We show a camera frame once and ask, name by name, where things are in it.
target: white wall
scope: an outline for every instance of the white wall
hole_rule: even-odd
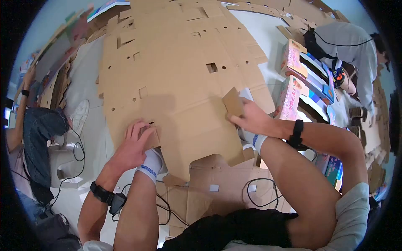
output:
[[[361,5],[358,0],[322,0],[326,5],[333,10],[340,10],[349,21],[355,25],[362,27],[367,33],[373,32],[379,33],[374,22]],[[382,88],[384,89],[387,99],[388,109],[390,107],[390,94],[395,90],[395,80],[392,72],[392,65],[390,64],[391,72],[388,72],[385,68],[381,71],[380,81]],[[386,170],[385,182],[390,185],[392,179],[392,172],[394,171],[395,156],[391,153],[387,164],[383,164],[382,167]]]
[[[32,52],[41,49],[56,29],[66,22],[65,18],[68,15],[80,9],[87,10],[89,3],[94,3],[96,9],[106,2],[107,0],[48,0],[35,17],[20,45],[12,68],[10,77],[11,84],[8,87],[7,97],[14,99],[19,67],[22,62],[25,61]]]

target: hand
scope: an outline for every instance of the hand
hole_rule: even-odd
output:
[[[244,104],[244,118],[228,114],[229,121],[251,133],[270,136],[270,129],[273,129],[275,124],[274,119],[268,116],[253,101],[246,98],[240,99]]]
[[[32,65],[27,73],[24,75],[24,90],[29,90],[29,87],[31,86],[32,81],[35,78],[35,74],[36,74],[36,66]]]
[[[148,128],[149,124],[144,123],[142,119],[136,120],[128,126],[124,142],[119,146],[106,165],[118,169],[123,174],[125,171],[136,168],[144,163],[146,158],[145,143],[156,128],[146,129],[140,137],[139,132],[143,127]]]

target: sock with blue trim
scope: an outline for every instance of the sock with blue trim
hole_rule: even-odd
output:
[[[156,183],[156,176],[158,175],[160,169],[162,168],[163,162],[162,159],[156,154],[155,150],[149,149],[145,151],[147,158],[144,161],[144,164],[137,167],[137,171],[141,171],[148,175],[152,179],[154,183]]]
[[[261,134],[250,133],[250,132],[244,130],[243,128],[239,129],[238,134],[242,140],[247,141],[250,144],[252,144],[254,146],[254,148],[258,151],[258,153],[261,154],[261,146],[262,146],[264,140],[267,138],[267,136],[261,135]]]

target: black wristband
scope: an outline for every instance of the black wristband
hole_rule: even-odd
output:
[[[289,140],[286,141],[291,147],[298,149],[302,144],[302,135],[303,131],[303,120],[298,119],[295,121],[295,127],[293,128],[293,135],[289,137]]]
[[[107,203],[109,206],[112,204],[115,194],[103,189],[101,186],[96,185],[95,181],[91,184],[91,191],[94,194],[94,197],[101,202]]]
[[[29,91],[28,90],[22,90],[21,94],[28,97],[29,96]]]

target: sleeve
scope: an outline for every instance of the sleeve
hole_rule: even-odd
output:
[[[335,205],[337,224],[324,250],[355,250],[367,230],[369,215],[369,185],[359,183]]]
[[[374,114],[373,81],[377,77],[377,51],[373,43],[367,43],[364,46],[356,66],[359,69],[356,90],[360,102],[371,114]]]
[[[113,251],[113,246],[102,241],[87,241],[80,251]]]

